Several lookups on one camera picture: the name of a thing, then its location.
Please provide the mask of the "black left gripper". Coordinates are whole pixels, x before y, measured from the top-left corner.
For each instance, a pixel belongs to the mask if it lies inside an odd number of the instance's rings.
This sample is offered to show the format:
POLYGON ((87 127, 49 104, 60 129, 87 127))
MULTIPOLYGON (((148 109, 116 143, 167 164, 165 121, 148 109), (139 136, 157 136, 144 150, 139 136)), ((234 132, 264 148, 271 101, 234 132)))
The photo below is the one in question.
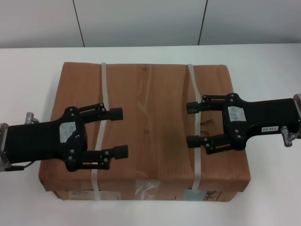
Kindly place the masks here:
POLYGON ((78 108, 68 107, 49 122, 8 127, 4 154, 10 163, 59 159, 68 171, 81 169, 87 151, 85 124, 78 108))

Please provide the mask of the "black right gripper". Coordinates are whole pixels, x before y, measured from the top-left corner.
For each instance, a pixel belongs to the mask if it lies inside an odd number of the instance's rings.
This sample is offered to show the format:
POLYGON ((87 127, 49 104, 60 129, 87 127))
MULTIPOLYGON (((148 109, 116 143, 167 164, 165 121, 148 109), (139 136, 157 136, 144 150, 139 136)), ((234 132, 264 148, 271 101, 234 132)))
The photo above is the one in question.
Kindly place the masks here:
POLYGON ((280 134, 284 127, 288 134, 299 132, 299 109, 292 98, 248 102, 238 94, 203 95, 200 102, 186 104, 188 114, 221 111, 224 133, 215 136, 187 136, 188 148, 203 146, 206 154, 243 150, 254 136, 280 134))

